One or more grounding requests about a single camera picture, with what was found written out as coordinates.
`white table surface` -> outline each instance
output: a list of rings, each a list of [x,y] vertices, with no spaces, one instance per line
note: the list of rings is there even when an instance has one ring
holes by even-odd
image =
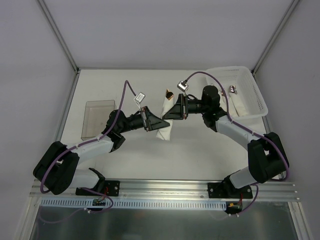
[[[152,113],[160,116],[166,89],[173,91],[175,101],[181,93],[178,81],[185,80],[193,70],[81,70],[61,141],[81,142],[85,106],[88,101],[115,100],[118,107],[125,80],[136,93],[143,92]],[[194,76],[188,84],[189,93],[201,98],[207,85],[204,76]],[[122,110],[126,116],[138,108],[127,87]],[[265,132],[261,118],[248,127]],[[171,140],[156,138],[156,131],[138,129],[122,134],[126,141],[117,151],[100,155],[78,166],[93,167],[106,178],[222,180],[227,175],[248,166],[248,153],[230,138],[212,131],[200,114],[190,114],[187,120],[176,120]]]

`white plastic basket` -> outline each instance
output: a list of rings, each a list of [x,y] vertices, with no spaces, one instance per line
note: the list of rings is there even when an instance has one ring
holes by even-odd
[[[236,86],[237,94],[240,96],[248,115],[235,116],[235,120],[256,119],[268,114],[268,108],[264,98],[256,84],[250,70],[245,66],[215,67],[206,71],[214,76],[222,84],[226,94],[229,95],[229,87]],[[208,85],[221,88],[211,77],[206,76]]]

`white wall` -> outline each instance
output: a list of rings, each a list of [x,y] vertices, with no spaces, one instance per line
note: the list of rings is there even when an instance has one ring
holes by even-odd
[[[46,0],[79,67],[252,69],[291,0]]]
[[[282,139],[314,239],[320,239],[320,1],[303,0],[258,71],[271,127]]]
[[[0,5],[0,238],[10,240],[74,73],[35,0]]]

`white cloth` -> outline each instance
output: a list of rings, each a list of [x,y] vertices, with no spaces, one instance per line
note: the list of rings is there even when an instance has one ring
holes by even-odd
[[[235,110],[239,116],[248,115],[247,109],[246,109],[244,103],[242,102],[239,94],[230,93],[230,98],[232,99]]]
[[[175,98],[172,97],[170,100],[168,100],[166,97],[164,97],[163,105],[162,105],[162,112],[161,112],[161,118],[175,105]],[[170,124],[170,126],[160,128],[156,132],[156,137],[158,139],[170,141],[170,135],[171,135],[171,129],[172,124],[174,123],[173,120],[165,120]]]
[[[226,98],[224,96],[221,95],[221,92],[218,91],[219,95],[220,95],[220,106],[222,107],[223,110],[227,111],[227,102],[226,102]],[[238,117],[237,111],[235,109],[234,103],[232,101],[232,99],[227,95],[228,98],[228,103],[229,103],[229,114],[232,117]]]

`black cable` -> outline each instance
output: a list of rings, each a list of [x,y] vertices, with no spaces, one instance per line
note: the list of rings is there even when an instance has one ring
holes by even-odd
[[[196,98],[196,97],[195,97],[194,95],[192,95],[192,94],[188,94],[187,97],[188,97],[188,99],[190,99],[190,100],[198,99],[198,98]]]

